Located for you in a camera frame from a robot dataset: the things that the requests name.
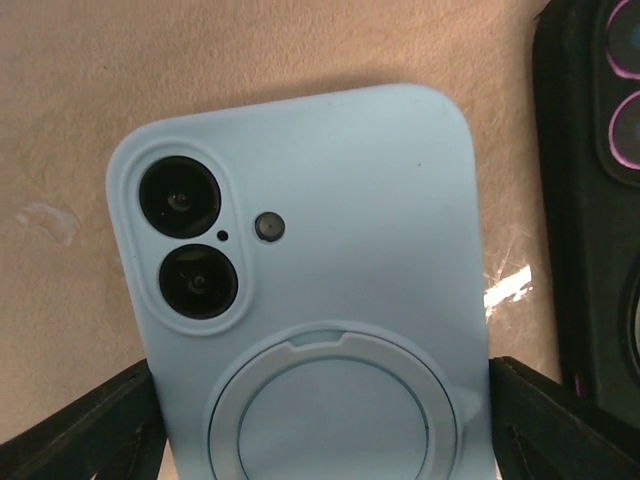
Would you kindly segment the black cased phone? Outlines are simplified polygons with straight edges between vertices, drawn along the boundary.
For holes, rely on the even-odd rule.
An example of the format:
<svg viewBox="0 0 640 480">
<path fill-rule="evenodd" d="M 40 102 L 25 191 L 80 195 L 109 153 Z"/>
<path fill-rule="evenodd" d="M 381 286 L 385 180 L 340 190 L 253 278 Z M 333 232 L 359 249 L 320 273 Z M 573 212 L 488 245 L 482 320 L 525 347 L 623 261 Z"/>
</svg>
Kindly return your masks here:
<svg viewBox="0 0 640 480">
<path fill-rule="evenodd" d="M 532 78 L 562 379 L 637 425 L 638 3 L 548 3 Z"/>
</svg>

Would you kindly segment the light blue cased phone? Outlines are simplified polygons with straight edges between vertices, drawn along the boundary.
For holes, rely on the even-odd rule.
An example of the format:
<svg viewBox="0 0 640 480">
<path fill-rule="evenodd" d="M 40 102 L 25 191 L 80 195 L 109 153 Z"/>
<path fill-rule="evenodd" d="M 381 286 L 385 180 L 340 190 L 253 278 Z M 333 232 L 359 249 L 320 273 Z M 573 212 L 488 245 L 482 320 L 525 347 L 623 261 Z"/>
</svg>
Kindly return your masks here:
<svg viewBox="0 0 640 480">
<path fill-rule="evenodd" d="M 492 479 L 473 141 L 389 84 L 150 123 L 106 177 L 182 479 Z"/>
</svg>

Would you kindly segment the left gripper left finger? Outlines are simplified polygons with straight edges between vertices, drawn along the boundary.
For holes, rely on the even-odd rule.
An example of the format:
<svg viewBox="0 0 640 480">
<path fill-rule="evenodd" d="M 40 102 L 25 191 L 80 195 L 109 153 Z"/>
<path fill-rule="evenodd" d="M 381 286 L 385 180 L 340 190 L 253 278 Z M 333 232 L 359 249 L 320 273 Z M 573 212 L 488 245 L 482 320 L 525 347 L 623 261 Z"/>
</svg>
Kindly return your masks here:
<svg viewBox="0 0 640 480">
<path fill-rule="evenodd" d="M 165 427 L 141 360 L 1 444 L 3 479 L 156 479 Z"/>
</svg>

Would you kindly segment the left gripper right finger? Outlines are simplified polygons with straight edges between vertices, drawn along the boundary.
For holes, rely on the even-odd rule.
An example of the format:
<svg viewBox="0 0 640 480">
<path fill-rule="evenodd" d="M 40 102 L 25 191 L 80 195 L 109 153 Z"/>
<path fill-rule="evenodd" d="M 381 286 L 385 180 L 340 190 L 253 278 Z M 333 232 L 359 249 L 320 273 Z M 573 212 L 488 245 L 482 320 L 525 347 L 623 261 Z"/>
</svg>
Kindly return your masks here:
<svg viewBox="0 0 640 480">
<path fill-rule="evenodd" d="M 513 357 L 489 361 L 492 444 L 501 476 L 637 479 L 639 430 Z"/>
</svg>

